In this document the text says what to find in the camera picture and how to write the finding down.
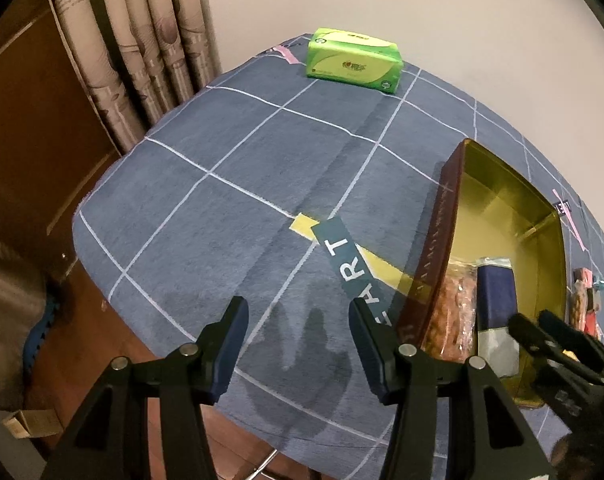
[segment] yellow strip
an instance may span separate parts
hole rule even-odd
[[[318,221],[300,213],[295,217],[293,223],[289,229],[303,236],[307,240],[315,240],[316,237],[311,231],[311,227],[319,224]],[[403,273],[400,269],[397,269],[389,262],[383,260],[379,256],[373,254],[368,249],[360,247],[356,244],[356,247],[360,251],[360,254],[367,263],[368,268],[375,278],[380,280],[382,283],[386,283],[391,288],[394,288],[398,292],[401,292],[405,296],[409,294],[413,278],[408,274]]]

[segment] pink strip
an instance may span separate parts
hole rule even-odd
[[[553,194],[555,196],[557,196],[557,199],[562,202],[562,199],[560,198],[560,196],[558,195],[557,191],[554,189],[553,190]],[[578,243],[580,244],[580,247],[582,248],[582,252],[586,251],[586,247],[584,246],[584,244],[582,243],[582,239],[580,238],[580,234],[578,232],[577,227],[575,227],[575,224],[573,223],[573,218],[571,218],[571,212],[569,211],[569,208],[565,207],[564,208],[564,212],[566,213],[566,218],[569,221],[569,224],[571,224],[571,228],[573,229],[573,234],[575,234],[575,237],[578,240]]]
[[[279,52],[280,54],[282,54],[282,56],[284,56],[284,59],[286,59],[288,61],[288,64],[290,65],[295,65],[295,64],[299,64],[300,62],[298,61],[298,58],[295,57],[293,55],[293,53],[285,46],[282,45],[276,45],[273,47],[273,49],[276,52]]]

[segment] logo on tissue package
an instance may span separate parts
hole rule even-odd
[[[356,72],[359,72],[360,70],[364,70],[367,66],[366,65],[360,65],[358,63],[352,63],[351,61],[345,61],[342,64],[343,67],[348,68],[349,70],[355,70]]]

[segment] curtain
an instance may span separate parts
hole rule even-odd
[[[42,273],[0,243],[0,410],[22,407],[22,349],[46,299]]]
[[[104,125],[124,152],[215,76],[200,0],[51,0]]]

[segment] metal screw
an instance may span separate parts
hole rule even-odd
[[[481,370],[486,366],[486,361],[482,359],[479,355],[474,355],[468,360],[468,363],[475,368],[476,370]]]
[[[180,354],[185,357],[189,357],[198,353],[198,346],[195,343],[184,343],[180,346]]]
[[[116,357],[111,361],[111,368],[114,370],[124,370],[128,366],[128,359],[124,356]]]
[[[415,354],[418,353],[418,349],[409,343],[404,343],[403,345],[400,345],[397,351],[405,357],[413,357]]]

